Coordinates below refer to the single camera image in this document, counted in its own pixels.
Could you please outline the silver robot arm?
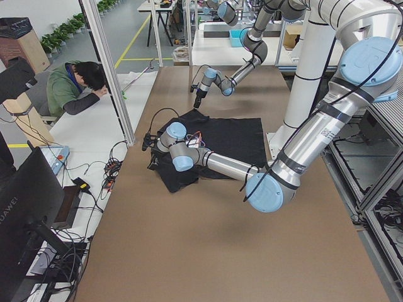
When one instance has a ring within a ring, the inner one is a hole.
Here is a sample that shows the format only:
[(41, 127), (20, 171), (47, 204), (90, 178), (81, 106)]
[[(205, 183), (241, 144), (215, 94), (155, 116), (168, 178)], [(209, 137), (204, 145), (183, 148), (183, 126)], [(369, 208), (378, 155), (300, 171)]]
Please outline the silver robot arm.
[(264, 1), (252, 27), (240, 34), (240, 42), (251, 53), (251, 59), (230, 77), (222, 75), (219, 70), (207, 68), (201, 81), (191, 85), (191, 92), (196, 92), (193, 107), (200, 107), (212, 84), (215, 84), (224, 96), (230, 96), (235, 92), (236, 85), (265, 61), (268, 47), (263, 41), (263, 33), (275, 12), (280, 11), (284, 20), (294, 22), (302, 17), (306, 7), (301, 1)]
[(206, 147), (191, 147), (180, 122), (143, 144), (152, 150), (150, 169), (167, 156), (179, 172), (196, 165), (207, 167), (242, 181), (246, 201), (263, 213), (292, 200), (309, 165), (359, 109), (397, 97), (402, 66), (398, 46), (402, 11), (392, 1), (265, 1), (241, 38), (251, 58), (227, 78), (207, 69), (196, 86), (196, 106), (212, 84), (230, 96), (265, 61), (268, 47), (263, 33), (276, 12), (288, 22), (299, 20), (305, 12), (309, 18), (285, 119), (276, 132), (281, 143), (271, 144), (272, 159), (265, 168)]

